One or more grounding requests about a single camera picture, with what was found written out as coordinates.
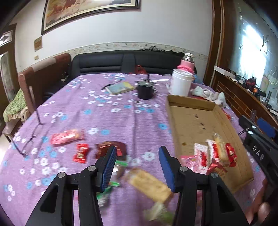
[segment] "floor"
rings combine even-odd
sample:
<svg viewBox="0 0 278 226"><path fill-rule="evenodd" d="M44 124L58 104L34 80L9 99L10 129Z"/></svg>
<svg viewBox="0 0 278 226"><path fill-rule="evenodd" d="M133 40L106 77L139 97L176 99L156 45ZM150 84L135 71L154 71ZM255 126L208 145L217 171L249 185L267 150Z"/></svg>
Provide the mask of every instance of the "floor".
<svg viewBox="0 0 278 226"><path fill-rule="evenodd" d="M0 136L0 163L3 160L3 157L8 150L10 143L8 142L7 138L4 135Z"/></svg>

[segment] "black leather sofa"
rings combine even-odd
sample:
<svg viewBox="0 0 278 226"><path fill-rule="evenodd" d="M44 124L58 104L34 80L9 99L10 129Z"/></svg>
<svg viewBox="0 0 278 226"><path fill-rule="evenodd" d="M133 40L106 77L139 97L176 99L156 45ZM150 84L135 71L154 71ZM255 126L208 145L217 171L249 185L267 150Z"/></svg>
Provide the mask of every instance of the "black leather sofa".
<svg viewBox="0 0 278 226"><path fill-rule="evenodd" d="M71 80L82 74L99 74L106 72L134 73L135 67L141 65L147 73L172 74L180 64L183 53L157 52L147 50L117 50L76 55L68 69L68 79L59 81L47 89L43 100L59 91Z"/></svg>

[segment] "wooden stool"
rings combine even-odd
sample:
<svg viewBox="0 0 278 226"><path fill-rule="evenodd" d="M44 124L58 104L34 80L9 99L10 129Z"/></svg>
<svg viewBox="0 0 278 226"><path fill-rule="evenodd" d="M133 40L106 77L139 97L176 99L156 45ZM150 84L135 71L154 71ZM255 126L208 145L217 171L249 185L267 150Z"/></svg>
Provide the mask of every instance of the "wooden stool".
<svg viewBox="0 0 278 226"><path fill-rule="evenodd" d="M22 126L22 122L20 119L11 119L7 124L8 128L6 128L5 126L5 128L2 131L2 134L4 134L7 140L11 142L11 139L14 137L14 134L18 131L18 128Z"/></svg>

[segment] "eyeglasses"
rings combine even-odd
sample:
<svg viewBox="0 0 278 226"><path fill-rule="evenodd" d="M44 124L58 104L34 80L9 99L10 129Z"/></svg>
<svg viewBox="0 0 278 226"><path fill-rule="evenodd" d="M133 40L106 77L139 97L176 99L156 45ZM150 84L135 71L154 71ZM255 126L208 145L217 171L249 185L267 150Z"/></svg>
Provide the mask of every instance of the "eyeglasses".
<svg viewBox="0 0 278 226"><path fill-rule="evenodd" d="M39 114L38 114L38 111L36 110L36 114L37 114L37 117L38 117L38 121L39 121L39 124L36 125L36 127L34 128L33 132L32 132L32 135L31 135L31 138L26 142L26 144L23 146L22 150L20 150L16 144L14 143L13 139L12 140L12 143L13 145L15 146L16 150L21 154L21 155L24 155L26 156L27 155L27 151L30 150L32 147L33 147L33 138L36 138L40 132L42 131L42 128L43 128L43 123L41 123L41 120L40 120L40 117L39 117Z"/></svg>

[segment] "white container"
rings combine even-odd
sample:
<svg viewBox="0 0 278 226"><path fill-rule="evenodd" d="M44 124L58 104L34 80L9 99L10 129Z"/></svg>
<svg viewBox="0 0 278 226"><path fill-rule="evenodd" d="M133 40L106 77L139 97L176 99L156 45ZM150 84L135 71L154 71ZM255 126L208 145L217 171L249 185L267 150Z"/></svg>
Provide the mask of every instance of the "white container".
<svg viewBox="0 0 278 226"><path fill-rule="evenodd" d="M193 74L181 69L174 69L172 73L169 93L187 97L192 83Z"/></svg>

